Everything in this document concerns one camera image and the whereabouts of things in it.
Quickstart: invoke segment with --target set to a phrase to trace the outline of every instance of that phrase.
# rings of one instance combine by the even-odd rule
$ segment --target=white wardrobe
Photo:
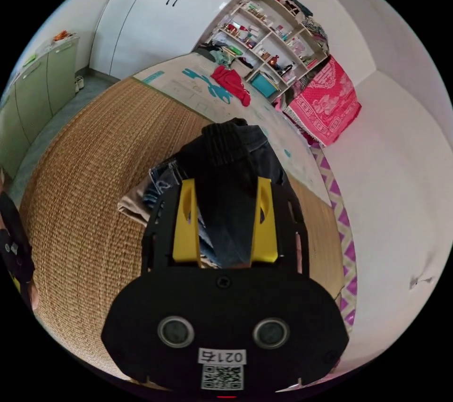
[[[118,79],[190,53],[232,0],[110,0],[96,29],[90,68]]]

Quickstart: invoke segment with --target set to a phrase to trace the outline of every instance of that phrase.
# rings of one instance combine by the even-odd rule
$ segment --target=blue box
[[[250,83],[257,91],[261,92],[266,98],[277,92],[275,86],[270,83],[267,78],[258,73]]]

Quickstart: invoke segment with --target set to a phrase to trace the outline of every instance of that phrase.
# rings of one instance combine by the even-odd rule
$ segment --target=tatami mat
[[[208,123],[143,83],[123,80],[54,139],[25,191],[20,209],[33,244],[37,315],[64,347],[117,377],[126,378],[100,334],[115,296],[139,276],[143,234],[118,213],[117,201]],[[292,184],[309,231],[313,278],[336,297],[343,266],[335,217]]]

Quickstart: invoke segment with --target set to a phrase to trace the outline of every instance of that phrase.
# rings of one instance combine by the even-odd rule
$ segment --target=pink patterned blanket
[[[360,112],[354,85],[333,57],[302,92],[294,88],[283,112],[323,146],[334,143]]]

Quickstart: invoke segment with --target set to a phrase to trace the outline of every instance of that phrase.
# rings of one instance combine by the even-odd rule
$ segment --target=screw
[[[231,279],[227,276],[221,276],[217,279],[217,287],[219,289],[227,289],[231,285]]]

